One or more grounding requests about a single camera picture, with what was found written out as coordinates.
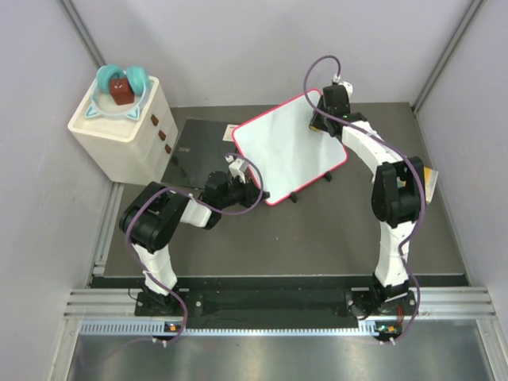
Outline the pink framed whiteboard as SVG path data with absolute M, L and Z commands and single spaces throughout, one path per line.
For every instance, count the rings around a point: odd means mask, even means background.
M 232 131 L 238 152 L 257 169 L 255 184 L 263 183 L 270 194 L 265 200 L 275 206 L 311 183 L 334 171 L 348 160 L 343 145 L 328 133 L 309 128 L 321 92 L 308 90 L 267 112 L 246 121 Z

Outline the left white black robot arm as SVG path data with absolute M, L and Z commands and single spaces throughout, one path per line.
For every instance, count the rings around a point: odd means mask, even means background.
M 223 171 L 208 175 L 198 198 L 160 183 L 148 184 L 119 222 L 127 247 L 135 252 L 144 274 L 137 314 L 169 315 L 181 309 L 179 294 L 173 290 L 177 276 L 169 253 L 169 242 L 180 224 L 210 230 L 221 220 L 224 209 L 235 205 L 251 209 L 269 197 L 252 179 Z

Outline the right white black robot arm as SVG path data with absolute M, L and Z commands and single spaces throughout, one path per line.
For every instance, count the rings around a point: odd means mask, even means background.
M 422 160 L 403 157 L 387 146 L 360 113 L 352 113 L 352 87 L 334 82 L 322 89 L 310 129 L 328 133 L 354 152 L 373 174 L 371 208 L 380 225 L 379 260 L 366 296 L 352 302 L 352 312 L 365 318 L 373 310 L 388 314 L 409 295 L 407 257 L 410 235 L 425 204 Z

